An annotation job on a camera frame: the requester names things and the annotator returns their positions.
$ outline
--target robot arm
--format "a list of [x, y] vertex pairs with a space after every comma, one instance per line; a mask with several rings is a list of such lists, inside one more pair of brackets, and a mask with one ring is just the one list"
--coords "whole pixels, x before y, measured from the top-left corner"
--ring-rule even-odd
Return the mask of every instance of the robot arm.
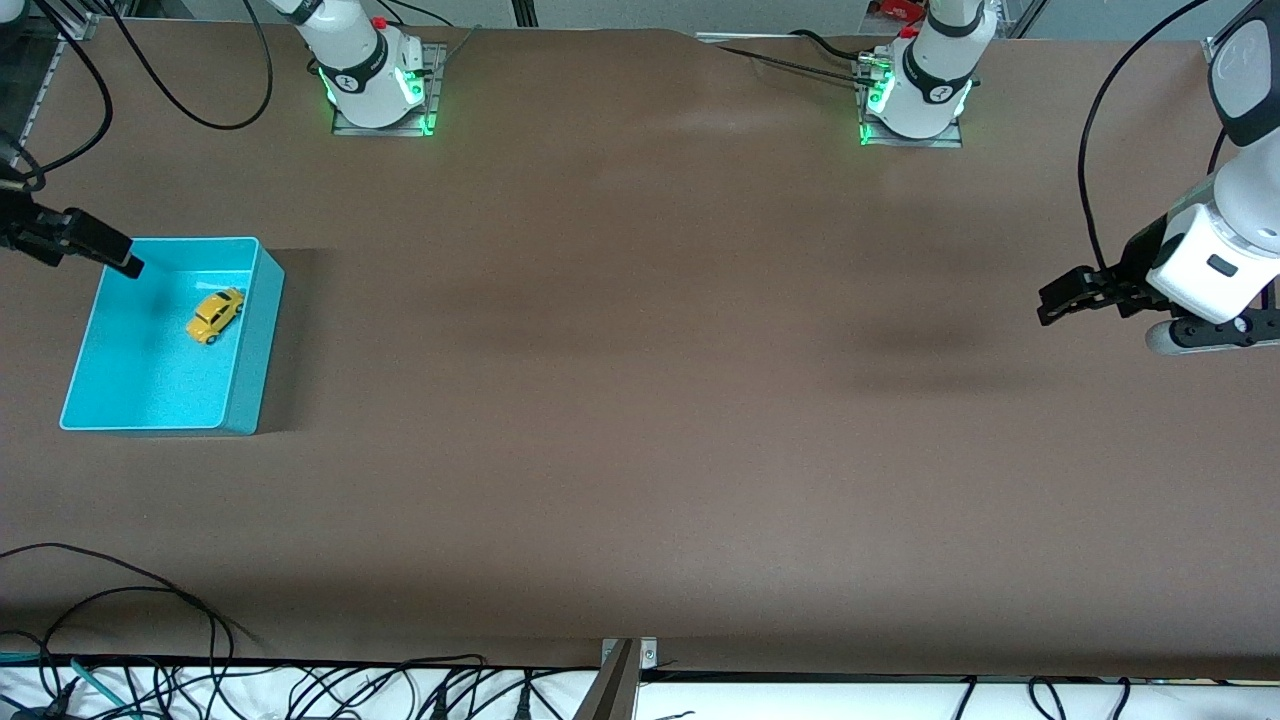
[[868, 110], [909, 138], [940, 135], [964, 108], [973, 70], [996, 35], [996, 12], [986, 0], [933, 0], [915, 37], [890, 47], [892, 87]]
[[269, 0], [306, 41], [329, 101], [352, 124], [381, 128], [424, 102], [422, 41], [371, 20], [360, 0]]
[[[1115, 305], [1169, 311], [1147, 333], [1164, 355], [1280, 343], [1280, 0], [1256, 0], [1220, 33], [1210, 95], [1240, 152], [1125, 245], [1041, 290], [1041, 324]], [[1262, 293], [1261, 307], [1251, 304]]]

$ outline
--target table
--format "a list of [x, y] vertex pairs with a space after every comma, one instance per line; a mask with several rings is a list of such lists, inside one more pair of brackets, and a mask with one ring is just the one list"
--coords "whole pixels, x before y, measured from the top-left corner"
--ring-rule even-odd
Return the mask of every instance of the table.
[[[198, 111], [257, 102], [248, 27], [134, 26]], [[4, 256], [4, 544], [166, 574], [271, 657], [584, 662], [646, 634], [682, 666], [1274, 674], [1276, 355], [1036, 320], [1089, 259], [1075, 147], [1121, 45], [993, 44], [966, 146], [925, 151], [859, 146], [840, 82], [662, 31], [480, 31], [434, 138], [335, 138], [300, 38], [269, 33], [270, 110], [218, 133], [102, 28], [115, 126], [41, 195], [262, 238], [287, 273], [264, 432], [59, 430], [99, 270]], [[97, 113], [68, 58], [33, 152]], [[1216, 132], [1198, 47], [1144, 50], [1094, 131], [1111, 254]], [[52, 556], [3, 578], [4, 625], [125, 582]], [[202, 652], [172, 612], [104, 607], [77, 647]]]

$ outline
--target white surface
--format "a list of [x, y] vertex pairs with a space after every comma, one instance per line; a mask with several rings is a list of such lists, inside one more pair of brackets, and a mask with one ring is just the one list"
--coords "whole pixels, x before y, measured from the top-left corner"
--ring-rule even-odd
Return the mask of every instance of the white surface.
[[[237, 667], [236, 671], [252, 670]], [[191, 669], [186, 678], [207, 673]], [[355, 680], [339, 687], [338, 694], [349, 696], [366, 678], [378, 670], [361, 673]], [[413, 684], [419, 702], [444, 676], [444, 670], [413, 670]], [[70, 679], [72, 673], [63, 670]], [[106, 669], [96, 673], [108, 687], [128, 698], [122, 670]], [[250, 720], [280, 720], [284, 717], [289, 688], [302, 676], [292, 669], [275, 670], [253, 678], [229, 678], [224, 683], [227, 694]], [[594, 673], [566, 673], [538, 680], [538, 688], [557, 706], [561, 715], [571, 717], [579, 701], [586, 693]], [[143, 688], [151, 688], [151, 671], [136, 670], [134, 678]], [[498, 689], [520, 682], [520, 671], [504, 671], [481, 685], [479, 702], [484, 702]], [[1055, 685], [1062, 697], [1068, 717], [1075, 720], [1103, 720], [1120, 697], [1116, 685]], [[741, 684], [741, 683], [655, 683], [640, 689], [636, 703], [637, 720], [657, 720], [686, 711], [695, 714], [689, 720], [777, 720], [777, 719], [840, 719], [840, 720], [951, 720], [956, 703], [964, 692], [960, 683], [847, 683], [847, 684]], [[0, 669], [0, 693], [18, 702], [44, 707], [47, 700], [40, 688], [35, 669]], [[209, 684], [191, 688], [192, 697], [204, 703], [209, 698]], [[1041, 688], [1042, 703], [1051, 703]], [[397, 679], [358, 711], [364, 720], [401, 720], [411, 707], [412, 693], [404, 679]], [[460, 697], [451, 693], [451, 700]], [[494, 702], [483, 720], [511, 720], [517, 701], [512, 692]], [[470, 698], [461, 702], [452, 720], [466, 716]], [[328, 717], [337, 705], [325, 698], [312, 707], [306, 717]], [[552, 715], [532, 700], [534, 720], [550, 720]], [[111, 705], [95, 691], [81, 683], [73, 698], [72, 712], [81, 717], [110, 710]], [[195, 717], [184, 703], [174, 710], [180, 720]], [[234, 720], [219, 705], [214, 720]], [[1039, 715], [1027, 698], [1023, 684], [979, 684], [964, 715], [964, 720], [1039, 720]], [[1134, 685], [1129, 706], [1121, 720], [1267, 720], [1280, 717], [1280, 688], [1275, 687], [1217, 687], [1217, 685]]]
[[[1051, 0], [1027, 37], [1138, 40], [1187, 0]], [[1158, 40], [1203, 40], [1216, 35], [1249, 0], [1215, 0], [1176, 20]]]

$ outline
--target blue container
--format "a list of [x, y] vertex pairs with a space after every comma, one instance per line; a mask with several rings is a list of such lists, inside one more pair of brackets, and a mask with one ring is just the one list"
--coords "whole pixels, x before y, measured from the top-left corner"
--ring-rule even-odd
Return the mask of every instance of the blue container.
[[[252, 237], [138, 238], [146, 263], [131, 281], [102, 270], [64, 430], [129, 436], [247, 436], [257, 429], [284, 270]], [[244, 293], [214, 345], [187, 334], [196, 305], [228, 287]]]

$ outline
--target yellow toy car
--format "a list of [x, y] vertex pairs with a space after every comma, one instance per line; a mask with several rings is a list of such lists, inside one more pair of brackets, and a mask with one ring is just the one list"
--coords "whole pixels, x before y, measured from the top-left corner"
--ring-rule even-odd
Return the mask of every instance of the yellow toy car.
[[187, 323], [187, 334], [196, 342], [212, 345], [239, 315], [243, 305], [244, 293], [241, 291], [234, 287], [219, 290], [196, 306], [196, 316]]

